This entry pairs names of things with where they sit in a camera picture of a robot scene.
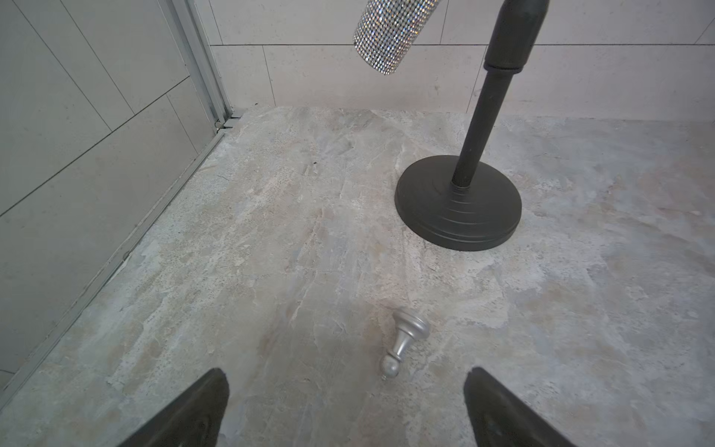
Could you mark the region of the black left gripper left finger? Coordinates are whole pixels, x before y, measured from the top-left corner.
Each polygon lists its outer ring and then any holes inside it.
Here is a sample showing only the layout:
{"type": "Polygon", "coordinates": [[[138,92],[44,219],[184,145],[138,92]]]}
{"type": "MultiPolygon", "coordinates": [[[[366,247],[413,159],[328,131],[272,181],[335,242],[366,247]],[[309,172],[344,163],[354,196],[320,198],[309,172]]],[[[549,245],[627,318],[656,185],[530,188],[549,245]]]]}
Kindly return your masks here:
{"type": "Polygon", "coordinates": [[[229,396],[225,372],[210,369],[120,446],[216,446],[229,396]]]}

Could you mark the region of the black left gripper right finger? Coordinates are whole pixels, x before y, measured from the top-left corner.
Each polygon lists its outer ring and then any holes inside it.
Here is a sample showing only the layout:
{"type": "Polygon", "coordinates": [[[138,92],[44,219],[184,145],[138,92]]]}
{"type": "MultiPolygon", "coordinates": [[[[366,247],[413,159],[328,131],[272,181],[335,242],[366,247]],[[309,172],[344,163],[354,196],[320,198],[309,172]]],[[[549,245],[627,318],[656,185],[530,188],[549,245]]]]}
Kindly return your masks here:
{"type": "Polygon", "coordinates": [[[479,447],[575,446],[482,367],[467,374],[463,391],[479,447]]]}

